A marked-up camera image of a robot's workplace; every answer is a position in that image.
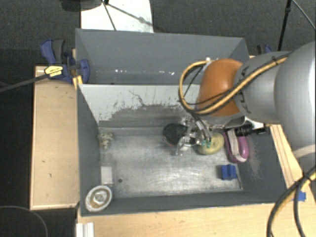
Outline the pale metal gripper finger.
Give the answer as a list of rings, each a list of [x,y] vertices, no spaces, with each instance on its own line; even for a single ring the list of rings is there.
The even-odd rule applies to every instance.
[[[190,136],[182,136],[179,141],[178,145],[195,145],[196,140],[193,137]]]
[[[175,149],[173,150],[172,154],[174,156],[182,156],[186,152],[188,152],[191,149],[191,146],[189,144],[178,144]]]

